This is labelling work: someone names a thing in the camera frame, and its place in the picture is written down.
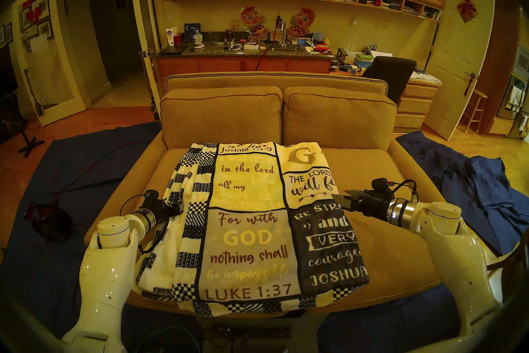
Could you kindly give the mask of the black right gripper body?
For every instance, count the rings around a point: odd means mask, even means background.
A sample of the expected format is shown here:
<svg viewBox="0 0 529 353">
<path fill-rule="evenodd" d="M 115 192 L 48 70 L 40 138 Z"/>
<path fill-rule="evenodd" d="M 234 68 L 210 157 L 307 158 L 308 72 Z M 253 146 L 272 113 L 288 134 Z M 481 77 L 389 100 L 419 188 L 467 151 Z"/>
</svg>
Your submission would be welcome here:
<svg viewBox="0 0 529 353">
<path fill-rule="evenodd" d="M 358 202 L 357 212 L 365 217 L 387 221 L 388 210 L 394 200 L 393 191 L 364 190 L 361 193 L 363 197 Z"/>
</svg>

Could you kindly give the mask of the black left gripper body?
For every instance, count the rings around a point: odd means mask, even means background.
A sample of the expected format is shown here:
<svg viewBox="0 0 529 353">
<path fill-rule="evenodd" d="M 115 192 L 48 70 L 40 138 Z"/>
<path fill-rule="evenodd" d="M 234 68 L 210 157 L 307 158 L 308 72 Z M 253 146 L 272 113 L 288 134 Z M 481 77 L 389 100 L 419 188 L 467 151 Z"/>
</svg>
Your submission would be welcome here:
<svg viewBox="0 0 529 353">
<path fill-rule="evenodd" d="M 165 223 L 172 217 L 172 208 L 158 198 L 146 198 L 145 209 L 152 214 L 153 225 Z"/>
</svg>

